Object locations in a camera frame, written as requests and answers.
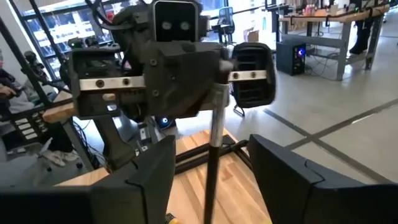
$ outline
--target concrete floor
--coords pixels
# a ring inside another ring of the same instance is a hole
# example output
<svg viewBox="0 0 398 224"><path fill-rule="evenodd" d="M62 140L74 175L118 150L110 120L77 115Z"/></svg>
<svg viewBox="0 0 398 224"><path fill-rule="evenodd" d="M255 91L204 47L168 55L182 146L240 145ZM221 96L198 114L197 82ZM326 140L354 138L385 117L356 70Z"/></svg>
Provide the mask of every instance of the concrete floor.
<svg viewBox="0 0 398 224"><path fill-rule="evenodd" d="M348 65L342 82L311 75L291 77L279 72L275 102L245 110L246 117L241 118L233 112L232 101L227 108L226 129L238 140L247 139L251 133L260 134L367 184L397 182L397 24L395 9L388 13L387 23L382 27L372 70L364 71L363 62ZM338 24L331 34L324 30L331 37L338 37L338 32ZM354 44L355 32L352 29L350 45ZM325 70L326 76L336 69L334 62L327 63L331 63L329 67L319 68ZM210 118L211 112L204 111L196 118L179 119L177 128L167 133L181 137L208 129ZM97 134L90 131L90 135L92 145L101 148L103 143ZM0 185L25 183L17 173L34 162L28 157L0 164ZM62 170L50 174L42 184L51 185L78 175L74 166Z"/></svg>

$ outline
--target black pole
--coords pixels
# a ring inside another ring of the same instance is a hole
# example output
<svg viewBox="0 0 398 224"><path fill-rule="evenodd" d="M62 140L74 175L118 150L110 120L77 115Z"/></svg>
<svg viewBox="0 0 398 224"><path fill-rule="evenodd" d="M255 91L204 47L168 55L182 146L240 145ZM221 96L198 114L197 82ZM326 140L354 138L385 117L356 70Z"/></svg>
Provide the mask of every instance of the black pole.
<svg viewBox="0 0 398 224"><path fill-rule="evenodd" d="M44 93L40 83L37 81L35 74L33 73L32 69L28 65L27 61L25 60L24 55L22 54L21 50L19 49L17 43L15 42L14 38L10 31L8 30L6 24L4 23L3 19L0 17L0 31L4 40L6 40L7 45L10 47L12 53L14 54L15 58L18 60L19 64L21 65L22 69L26 72L26 75L29 81L32 83L33 88L36 90L40 100L44 105L49 106L51 102L47 98L46 94Z"/></svg>
<svg viewBox="0 0 398 224"><path fill-rule="evenodd" d="M43 62L45 68L49 72L51 79L56 80L57 78L55 77L55 75L53 73L52 67L49 65L48 61L45 59L42 51L40 50L40 45L39 45L37 39L34 37L33 32L29 29L29 27L27 25L27 21L22 17L21 13L18 10L18 7L15 5L14 0L10 0L10 4L11 4L11 7L13 8L13 10L15 11L15 13L17 14L17 17L18 17L19 21L21 22L22 26L26 30L26 34L29 36L29 39L32 41L33 46L36 48L37 53L38 53L41 61Z"/></svg>
<svg viewBox="0 0 398 224"><path fill-rule="evenodd" d="M44 17L42 15L42 13L40 12L39 8L37 7L35 0L29 0L29 2L32 5L32 9L33 9L33 11L36 14L37 20L39 20L39 23L42 26L45 35L49 39L51 47L54 49L55 55L57 56L57 58L60 61L60 63L62 63L63 62L63 55L61 54L61 51L59 51L58 46L55 44L54 38L52 37L52 35L50 33L50 30L49 30L49 27L45 23Z"/></svg>

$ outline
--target wooden plank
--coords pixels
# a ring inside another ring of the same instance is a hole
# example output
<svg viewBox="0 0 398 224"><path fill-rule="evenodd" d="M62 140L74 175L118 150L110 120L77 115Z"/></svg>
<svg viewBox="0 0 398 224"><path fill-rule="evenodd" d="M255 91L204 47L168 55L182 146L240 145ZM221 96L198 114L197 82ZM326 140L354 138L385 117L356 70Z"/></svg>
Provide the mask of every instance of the wooden plank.
<svg viewBox="0 0 398 224"><path fill-rule="evenodd" d="M378 16L380 14L383 14L385 12L388 12L390 9L389 5L385 6L379 6L373 8L373 13L372 16ZM363 19L366 19L369 17L369 10L364 11L364 12L359 12L359 13L354 13L354 14L349 14L347 16L341 16L341 17L329 17L330 22L352 22L352 21L360 21ZM337 11L336 15L341 15L344 14L345 11L343 9L340 9ZM293 22L325 22L327 13L325 9L318 9L315 12L315 15L312 17L305 17L305 16L294 16L293 17ZM283 18L279 18L279 21L284 21L284 22L290 22L290 16L284 16Z"/></svg>
<svg viewBox="0 0 398 224"><path fill-rule="evenodd" d="M177 140L177 154L208 143L209 137L210 132L206 130ZM167 212L176 216L180 223L203 223L206 168L204 164L174 177ZM90 185L107 175L101 168L60 185ZM234 153L220 158L213 223L271 223L253 173Z"/></svg>
<svg viewBox="0 0 398 224"><path fill-rule="evenodd" d="M55 97L54 102L62 101L62 100L67 100L72 97L71 94L61 91L57 97ZM106 101L112 101L115 100L116 96L115 94L104 94L104 100ZM45 122L48 123L56 123L59 121L65 121L66 119L75 116L76 115L76 110L73 105L73 103L68 103L62 106L58 106L55 108L48 109L47 111L44 112L43 114L43 119Z"/></svg>

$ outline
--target metal pole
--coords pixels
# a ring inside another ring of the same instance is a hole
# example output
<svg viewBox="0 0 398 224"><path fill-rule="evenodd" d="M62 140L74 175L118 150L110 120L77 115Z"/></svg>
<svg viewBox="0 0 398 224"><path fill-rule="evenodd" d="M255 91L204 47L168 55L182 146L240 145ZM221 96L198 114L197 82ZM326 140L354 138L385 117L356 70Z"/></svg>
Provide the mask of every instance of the metal pole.
<svg viewBox="0 0 398 224"><path fill-rule="evenodd" d="M29 67L24 55L22 54L21 50L19 49L14 38L12 38L11 33L9 32L6 24L4 23L4 21L1 17L0 17L0 31L1 31L2 36L4 37L4 40L6 40L7 45L10 47L12 53L14 54L15 58L18 60L22 69L26 72L26 75L27 75L29 81L32 83L32 86L36 90L42 103L44 103L45 106L51 105L51 102L49 101L46 94L44 93L40 83L37 81L36 76L34 75L32 69Z"/></svg>
<svg viewBox="0 0 398 224"><path fill-rule="evenodd" d="M34 12L36 14L37 20L39 20L39 23L42 26L45 35L49 39L51 47L54 49L55 55L57 56L57 58L60 61L60 63L62 63L63 62L63 55L61 54L61 51L59 51L58 46L55 44L54 38L52 38L50 30L49 30L47 24L45 23L44 17L42 15L42 13L40 12L39 8L37 7L35 0L29 0L29 2L32 5L32 9L34 10Z"/></svg>
<svg viewBox="0 0 398 224"><path fill-rule="evenodd" d="M204 224L211 224L216 196L218 158L223 144L225 106L228 102L228 77L220 77L215 84L215 101L211 117L211 133L209 142Z"/></svg>
<svg viewBox="0 0 398 224"><path fill-rule="evenodd" d="M22 17L21 13L18 10L18 7L15 5L14 0L10 0L10 4L11 4L11 7L13 8L13 10L15 11L15 13L17 14L17 17L20 20L22 26L26 30L26 34L29 36L29 39L32 41L33 46L36 48L37 53L38 53L41 61L43 62L45 68L49 72L51 79L56 80L57 78L55 77L55 75L53 73L52 67L49 65L48 61L46 60L42 51L40 50L40 45L39 45L38 41L36 40L36 38L34 37L33 32L29 29L29 27L27 25L27 21Z"/></svg>

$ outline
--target person's leg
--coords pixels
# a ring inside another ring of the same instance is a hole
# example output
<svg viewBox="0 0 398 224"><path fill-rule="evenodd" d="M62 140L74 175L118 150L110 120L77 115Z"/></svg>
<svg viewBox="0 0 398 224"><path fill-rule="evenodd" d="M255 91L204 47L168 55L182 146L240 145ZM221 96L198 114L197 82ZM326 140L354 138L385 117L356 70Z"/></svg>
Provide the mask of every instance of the person's leg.
<svg viewBox="0 0 398 224"><path fill-rule="evenodd" d="M364 22L364 27L362 30L362 36L363 36L363 42L362 42L362 46L361 46L362 50L368 49L368 42L369 42L369 37L371 36L373 22L374 22L374 19L369 19Z"/></svg>
<svg viewBox="0 0 398 224"><path fill-rule="evenodd" d="M356 25L356 42L354 47L349 50L351 54L360 54L362 53L362 29L363 29L363 22L364 21L355 21Z"/></svg>
<svg viewBox="0 0 398 224"><path fill-rule="evenodd" d="M78 156L73 151L73 145L60 123L47 124L52 140L49 151L56 152L63 160L74 161Z"/></svg>
<svg viewBox="0 0 398 224"><path fill-rule="evenodd" d="M361 54L368 49L368 40L371 34L373 19L366 21L355 21L357 38L354 47L349 50L351 54Z"/></svg>
<svg viewBox="0 0 398 224"><path fill-rule="evenodd" d="M52 129L48 129L41 137L39 142L44 145L45 143L47 143L48 140L51 141L51 143L49 144L49 147L47 148L46 151L44 151L42 153L42 155L48 159L49 161L53 162L54 164L60 166L60 167L64 167L66 165L66 163L62 160L62 156L60 155L60 153L58 153L58 151L52 147L53 145L53 139L51 139L52 137L52 132L54 132L54 130Z"/></svg>

